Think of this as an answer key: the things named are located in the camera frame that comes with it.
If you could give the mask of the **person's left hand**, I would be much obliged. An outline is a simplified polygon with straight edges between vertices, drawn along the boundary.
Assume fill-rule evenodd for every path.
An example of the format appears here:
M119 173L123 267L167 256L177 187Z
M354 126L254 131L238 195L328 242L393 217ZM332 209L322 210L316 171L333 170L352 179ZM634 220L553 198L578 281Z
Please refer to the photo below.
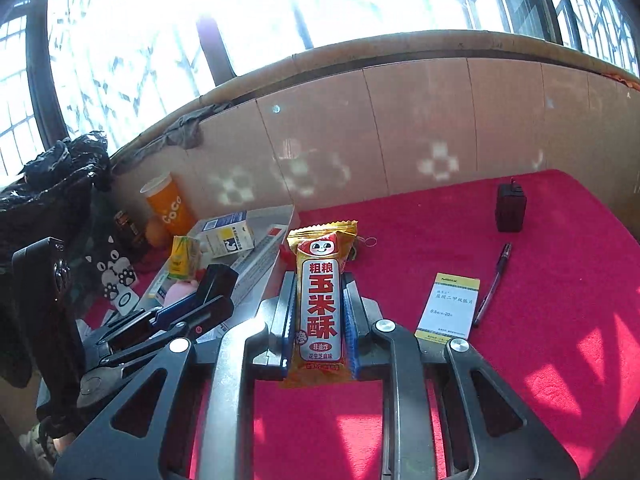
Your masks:
M55 462L75 440L76 434L73 432L63 437L51 437L40 422L18 437L18 443L29 456L46 458L50 462Z

